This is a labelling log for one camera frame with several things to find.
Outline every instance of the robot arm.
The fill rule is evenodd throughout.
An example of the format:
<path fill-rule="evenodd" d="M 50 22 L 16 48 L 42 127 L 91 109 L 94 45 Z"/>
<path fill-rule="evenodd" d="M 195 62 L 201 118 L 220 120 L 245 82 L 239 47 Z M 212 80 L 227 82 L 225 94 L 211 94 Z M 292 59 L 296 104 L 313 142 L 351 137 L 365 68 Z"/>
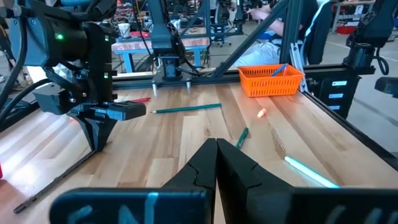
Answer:
<path fill-rule="evenodd" d="M 353 68 L 370 67 L 373 59 L 384 75 L 389 73 L 387 62 L 379 52 L 386 44 L 394 27 L 392 16 L 398 0 L 377 0 L 374 7 L 359 22 L 358 28 L 346 41 L 351 48 L 344 63 Z"/>

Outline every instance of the workbench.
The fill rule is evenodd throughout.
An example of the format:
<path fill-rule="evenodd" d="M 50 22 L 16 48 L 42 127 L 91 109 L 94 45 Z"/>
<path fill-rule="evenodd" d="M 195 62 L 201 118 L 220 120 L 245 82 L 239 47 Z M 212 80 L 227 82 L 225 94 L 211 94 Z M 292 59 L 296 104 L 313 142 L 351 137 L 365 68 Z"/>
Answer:
<path fill-rule="evenodd" d="M 192 27 L 187 30 L 186 34 L 206 34 L 206 30 L 204 27 Z M 205 50 L 210 45 L 210 38 L 186 38 L 182 39 L 182 43 L 185 46 L 185 50 L 193 51 L 195 65 L 201 66 L 201 51 Z M 148 49 L 152 52 L 151 41 L 146 40 L 146 44 L 148 46 Z M 124 64 L 126 66 L 126 72 L 134 71 L 134 63 L 132 60 L 133 54 L 147 53 L 145 44 L 143 41 L 140 41 L 140 39 L 137 41 L 115 43 L 112 45 L 112 51 L 116 54 L 122 55 Z"/>
<path fill-rule="evenodd" d="M 95 155 L 43 200 L 22 212 L 12 210 L 90 151 L 79 124 L 68 116 L 37 110 L 0 134 L 2 223 L 47 223 L 55 197 L 77 187 L 160 187 L 207 138 L 235 144 L 245 127 L 241 150 L 263 168 L 301 187 L 321 187 L 284 161 L 293 157 L 342 187 L 398 188 L 398 172 L 309 98 L 248 98 L 240 84 L 117 91 L 119 101 L 152 97 L 147 114 L 119 121 L 105 150 Z M 222 103 L 221 108 L 152 114 L 179 106 Z M 256 115 L 267 110 L 263 118 Z M 220 195 L 215 223 L 223 223 Z"/>
<path fill-rule="evenodd" d="M 343 1 L 343 2 L 336 2 L 336 15 L 333 21 L 333 25 L 331 28 L 331 32 L 333 34 L 336 33 L 337 30 L 337 25 L 338 21 L 340 19 L 349 19 L 349 18 L 354 18 L 354 15 L 340 15 L 341 7 L 344 6 L 362 6 L 362 5 L 369 5 L 368 11 L 372 10 L 373 4 L 376 2 L 376 0 L 368 0 L 368 1 Z"/>

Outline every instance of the metal pole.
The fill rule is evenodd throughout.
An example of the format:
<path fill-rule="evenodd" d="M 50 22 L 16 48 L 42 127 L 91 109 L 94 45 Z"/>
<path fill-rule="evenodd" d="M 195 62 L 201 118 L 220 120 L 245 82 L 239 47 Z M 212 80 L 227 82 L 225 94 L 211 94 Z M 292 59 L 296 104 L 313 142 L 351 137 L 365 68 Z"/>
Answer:
<path fill-rule="evenodd" d="M 206 27 L 206 34 L 210 34 L 210 25 L 211 25 L 211 21 L 210 21 L 210 1 L 209 0 L 205 0 L 201 2 L 203 4 L 204 7 L 204 12 L 205 12 L 205 27 Z"/>
<path fill-rule="evenodd" d="M 280 48 L 280 63 L 289 63 L 290 44 L 297 42 L 299 36 L 300 18 L 303 9 L 303 0 L 290 0 L 284 21 L 284 34 Z"/>
<path fill-rule="evenodd" d="M 257 40 L 258 35 L 268 27 L 279 17 L 279 15 L 286 10 L 289 0 L 279 1 L 273 8 L 272 13 L 261 22 L 257 29 L 250 34 L 247 39 L 229 56 L 229 58 L 221 63 L 219 67 L 213 72 L 212 77 L 221 77 L 235 61 Z"/>

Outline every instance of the light blue object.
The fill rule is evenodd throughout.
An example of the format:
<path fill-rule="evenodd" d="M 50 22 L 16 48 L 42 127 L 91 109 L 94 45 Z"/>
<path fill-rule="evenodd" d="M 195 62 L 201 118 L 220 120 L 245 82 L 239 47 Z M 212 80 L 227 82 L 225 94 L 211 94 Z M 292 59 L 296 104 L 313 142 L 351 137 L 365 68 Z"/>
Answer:
<path fill-rule="evenodd" d="M 157 198 L 159 196 L 158 192 L 149 192 L 147 198 L 145 199 L 145 224 L 154 224 L 155 223 L 155 205 Z"/>
<path fill-rule="evenodd" d="M 279 72 L 283 71 L 283 69 L 285 69 L 287 66 L 287 64 L 283 64 L 280 68 L 278 68 L 276 71 L 274 71 L 274 73 L 271 74 L 271 76 L 276 76 Z"/>
<path fill-rule="evenodd" d="M 299 161 L 296 161 L 295 159 L 290 158 L 289 156 L 285 156 L 285 161 L 288 162 L 290 165 L 292 165 L 292 167 L 298 169 L 299 171 L 301 171 L 302 173 L 309 176 L 311 179 L 317 181 L 319 184 L 322 184 L 325 187 L 333 188 L 333 189 L 340 188 L 338 185 L 330 182 L 328 179 L 322 177 L 321 175 L 312 171 L 305 165 L 301 164 Z"/>

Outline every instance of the plastic basket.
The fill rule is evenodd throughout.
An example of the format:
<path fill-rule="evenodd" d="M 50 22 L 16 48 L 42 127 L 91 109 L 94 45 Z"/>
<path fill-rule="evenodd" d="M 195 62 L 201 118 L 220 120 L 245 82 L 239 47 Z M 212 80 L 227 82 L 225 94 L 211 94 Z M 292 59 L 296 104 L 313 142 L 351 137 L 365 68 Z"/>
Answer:
<path fill-rule="evenodd" d="M 304 74 L 287 65 L 277 75 L 271 76 L 282 65 L 239 67 L 241 86 L 248 97 L 282 96 L 296 93 Z"/>

